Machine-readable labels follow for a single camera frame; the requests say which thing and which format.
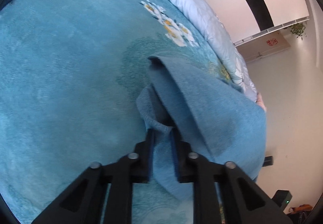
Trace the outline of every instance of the green plant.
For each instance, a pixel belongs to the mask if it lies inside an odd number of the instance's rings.
[[[303,23],[298,23],[290,26],[290,32],[297,35],[297,38],[303,36],[306,26]]]

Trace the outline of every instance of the floral pattern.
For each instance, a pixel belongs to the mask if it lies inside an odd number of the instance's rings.
[[[170,40],[172,40],[178,46],[187,46],[188,42],[191,46],[199,46],[195,41],[192,32],[186,28],[183,24],[177,23],[176,20],[168,17],[164,12],[163,7],[150,2],[149,0],[141,1],[144,8],[150,12],[157,21],[164,26],[167,33],[165,34]]]

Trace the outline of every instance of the metal screw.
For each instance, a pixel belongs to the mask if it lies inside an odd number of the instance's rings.
[[[225,166],[229,169],[234,169],[236,167],[236,164],[232,161],[228,161],[225,163]]]
[[[199,157],[199,154],[197,154],[196,152],[191,152],[188,154],[188,157],[191,159],[196,159]]]
[[[100,166],[101,166],[101,163],[95,161],[91,163],[90,168],[98,169]]]
[[[130,158],[130,159],[137,159],[138,157],[139,157],[139,155],[137,153],[130,153],[128,155],[128,158]]]

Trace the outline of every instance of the silver bolt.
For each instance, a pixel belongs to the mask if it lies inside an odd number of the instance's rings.
[[[188,154],[188,157],[191,159],[196,159],[199,157],[199,154],[197,154],[196,152],[191,152]]]
[[[98,169],[100,166],[101,166],[101,163],[95,161],[91,163],[90,168]]]
[[[139,157],[139,155],[137,153],[130,153],[128,155],[128,158],[130,158],[130,159],[137,159],[138,157]]]
[[[228,161],[225,163],[225,166],[229,169],[234,169],[236,167],[236,164],[232,161]]]

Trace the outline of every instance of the red paper cutting decoration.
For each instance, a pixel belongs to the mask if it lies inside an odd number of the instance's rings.
[[[267,44],[268,44],[269,46],[273,46],[273,45],[278,44],[278,41],[277,41],[277,39],[276,39],[276,38],[269,39],[269,40],[267,41]]]

